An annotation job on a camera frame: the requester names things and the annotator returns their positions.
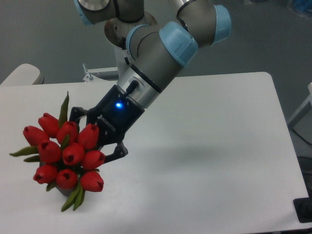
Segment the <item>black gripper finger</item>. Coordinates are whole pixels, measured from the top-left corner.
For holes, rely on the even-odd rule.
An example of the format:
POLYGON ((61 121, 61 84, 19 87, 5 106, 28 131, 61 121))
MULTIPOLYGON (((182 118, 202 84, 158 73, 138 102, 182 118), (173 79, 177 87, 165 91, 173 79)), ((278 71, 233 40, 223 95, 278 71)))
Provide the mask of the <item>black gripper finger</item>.
POLYGON ((118 142, 117 146, 114 149, 114 152, 110 155, 104 155, 99 157, 99 161, 104 164, 108 163, 117 159, 120 159, 122 157, 125 157, 128 154, 127 148, 124 146, 123 142, 118 142))
POLYGON ((88 110, 86 110, 82 107, 72 107, 71 112, 70 112, 69 121, 74 122, 78 127, 81 119, 86 117, 87 113, 88 113, 88 110))

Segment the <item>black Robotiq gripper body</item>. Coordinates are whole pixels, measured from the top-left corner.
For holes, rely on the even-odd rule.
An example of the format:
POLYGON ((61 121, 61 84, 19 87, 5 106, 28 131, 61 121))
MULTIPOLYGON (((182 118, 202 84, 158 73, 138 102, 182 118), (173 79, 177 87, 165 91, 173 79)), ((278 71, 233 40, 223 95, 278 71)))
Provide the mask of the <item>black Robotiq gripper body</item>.
POLYGON ((97 146, 121 142, 125 133, 144 113, 144 109, 130 101, 121 89, 114 85, 93 108, 87 111, 86 123, 97 125, 97 146))

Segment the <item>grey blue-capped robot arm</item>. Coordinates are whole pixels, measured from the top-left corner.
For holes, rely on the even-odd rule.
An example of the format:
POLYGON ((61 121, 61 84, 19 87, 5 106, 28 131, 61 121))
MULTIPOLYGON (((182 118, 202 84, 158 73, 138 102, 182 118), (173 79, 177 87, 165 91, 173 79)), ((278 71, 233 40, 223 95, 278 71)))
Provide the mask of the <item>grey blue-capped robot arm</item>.
POLYGON ((226 39, 232 30, 229 11, 207 0, 173 0, 176 19, 163 26, 152 23, 141 0, 77 0, 85 24, 105 22, 107 39, 124 51, 119 79, 101 101, 85 110, 74 107, 70 120, 99 127, 97 147, 114 143, 105 162, 128 151, 125 133, 186 67, 198 49, 226 39))

